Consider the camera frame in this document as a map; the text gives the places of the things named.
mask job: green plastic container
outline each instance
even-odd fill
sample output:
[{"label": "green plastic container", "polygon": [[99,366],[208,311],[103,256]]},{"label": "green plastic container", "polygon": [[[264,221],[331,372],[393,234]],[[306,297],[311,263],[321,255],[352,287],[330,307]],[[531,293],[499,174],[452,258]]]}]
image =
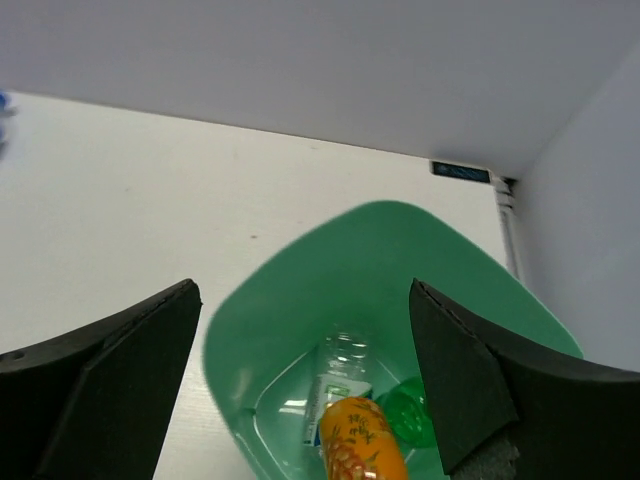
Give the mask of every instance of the green plastic container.
[{"label": "green plastic container", "polygon": [[[336,319],[367,325],[374,395],[420,374],[408,312],[414,277],[488,320],[581,356],[549,311],[465,237],[412,205],[364,205],[278,253],[211,322],[207,381],[260,480],[326,480],[322,468],[309,472],[302,424],[309,352]],[[446,478],[436,448],[408,452],[407,465],[411,478]]]}]

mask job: green bin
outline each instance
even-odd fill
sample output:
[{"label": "green bin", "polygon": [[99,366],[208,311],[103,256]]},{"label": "green bin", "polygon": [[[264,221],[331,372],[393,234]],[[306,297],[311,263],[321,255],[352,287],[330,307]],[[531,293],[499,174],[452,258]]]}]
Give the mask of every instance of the green bin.
[{"label": "green bin", "polygon": [[[205,374],[260,480],[326,480],[302,441],[314,346],[335,324],[366,330],[374,395],[420,375],[408,312],[414,278],[467,309],[563,353],[575,340],[509,272],[413,205],[366,204],[319,226],[249,277],[215,313]],[[437,449],[408,452],[411,478],[446,478]]]}]

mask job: orange object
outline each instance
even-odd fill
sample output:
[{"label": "orange object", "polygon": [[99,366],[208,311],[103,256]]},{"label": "orange object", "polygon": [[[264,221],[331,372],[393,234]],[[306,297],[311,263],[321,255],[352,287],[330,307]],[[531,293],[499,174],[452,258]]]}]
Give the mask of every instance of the orange object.
[{"label": "orange object", "polygon": [[366,398],[334,403],[320,420],[329,480],[408,480],[409,473],[382,410]]}]

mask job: black sticker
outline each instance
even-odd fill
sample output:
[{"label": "black sticker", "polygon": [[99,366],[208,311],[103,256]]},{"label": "black sticker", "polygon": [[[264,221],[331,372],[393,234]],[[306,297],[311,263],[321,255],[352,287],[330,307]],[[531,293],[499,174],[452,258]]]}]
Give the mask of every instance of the black sticker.
[{"label": "black sticker", "polygon": [[462,167],[451,163],[431,162],[431,173],[439,177],[458,178],[479,183],[491,183],[488,170],[480,168]]}]

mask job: green bottle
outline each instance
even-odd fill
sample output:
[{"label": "green bottle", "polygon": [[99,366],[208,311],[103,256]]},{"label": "green bottle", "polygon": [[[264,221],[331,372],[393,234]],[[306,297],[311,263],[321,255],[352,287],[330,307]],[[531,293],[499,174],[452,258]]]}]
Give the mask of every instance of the green bottle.
[{"label": "green bottle", "polygon": [[411,448],[436,446],[433,424],[420,377],[396,385],[376,400],[384,411],[394,435]]}]

